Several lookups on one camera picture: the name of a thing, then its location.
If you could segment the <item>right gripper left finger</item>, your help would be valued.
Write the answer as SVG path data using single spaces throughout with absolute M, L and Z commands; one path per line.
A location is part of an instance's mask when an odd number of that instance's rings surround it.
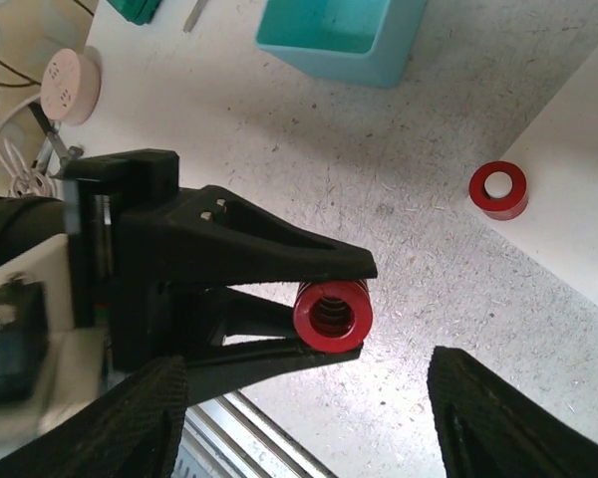
M 0 459 L 0 477 L 169 477 L 186 408 L 183 359 L 155 359 Z

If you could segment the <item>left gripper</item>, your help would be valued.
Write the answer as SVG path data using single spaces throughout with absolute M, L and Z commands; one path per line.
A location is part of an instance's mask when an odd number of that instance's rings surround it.
M 113 365 L 174 352 L 184 307 L 218 286 L 374 279 L 364 248 L 300 229 L 219 186 L 178 184 L 173 151 L 82 158 L 64 170 L 79 326 L 108 326 Z

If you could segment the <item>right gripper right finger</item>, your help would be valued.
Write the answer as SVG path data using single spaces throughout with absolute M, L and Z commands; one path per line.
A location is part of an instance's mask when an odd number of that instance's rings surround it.
M 598 444 L 461 349 L 436 347 L 428 370 L 448 477 L 598 477 Z

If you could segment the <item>large red spring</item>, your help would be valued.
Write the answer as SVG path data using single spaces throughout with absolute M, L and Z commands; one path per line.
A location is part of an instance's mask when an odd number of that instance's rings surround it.
M 293 306 L 298 337 L 323 353 L 345 353 L 369 334 L 374 314 L 368 283 L 332 281 L 301 283 Z
M 473 174 L 468 195 L 488 218 L 509 221 L 518 217 L 528 204 L 527 180 L 517 165 L 492 161 Z

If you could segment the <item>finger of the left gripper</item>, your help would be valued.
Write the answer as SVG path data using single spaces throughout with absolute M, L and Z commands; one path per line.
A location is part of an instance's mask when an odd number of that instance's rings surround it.
M 183 296 L 183 360 L 189 405 L 284 373 L 357 359 L 319 352 L 294 330 L 292 309 L 230 288 Z

